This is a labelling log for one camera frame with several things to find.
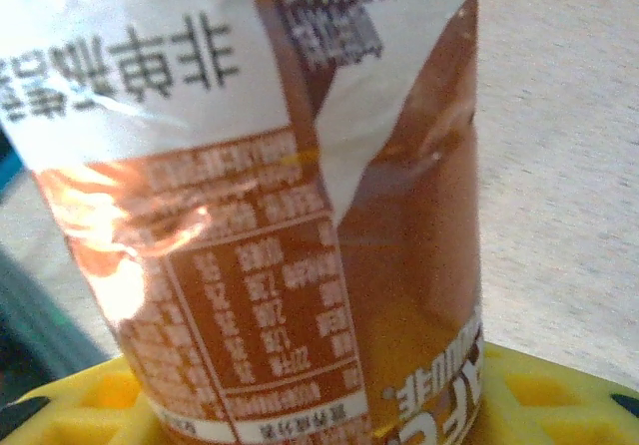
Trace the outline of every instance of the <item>yellow plastic crate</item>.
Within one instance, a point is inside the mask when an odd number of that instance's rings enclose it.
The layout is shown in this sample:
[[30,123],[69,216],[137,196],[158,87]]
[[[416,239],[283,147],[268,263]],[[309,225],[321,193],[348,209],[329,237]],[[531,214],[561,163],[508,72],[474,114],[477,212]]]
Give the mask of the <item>yellow plastic crate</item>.
[[[496,345],[485,365],[468,445],[639,445],[636,391]],[[51,402],[2,445],[169,445],[122,358],[21,401],[39,396]]]

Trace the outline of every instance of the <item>gray floor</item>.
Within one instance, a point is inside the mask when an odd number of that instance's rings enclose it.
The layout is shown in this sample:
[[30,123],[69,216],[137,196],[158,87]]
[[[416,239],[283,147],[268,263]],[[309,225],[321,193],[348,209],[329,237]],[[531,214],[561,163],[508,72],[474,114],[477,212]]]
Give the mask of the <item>gray floor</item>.
[[[639,0],[481,0],[488,339],[639,389]],[[27,178],[0,244],[117,348]]]

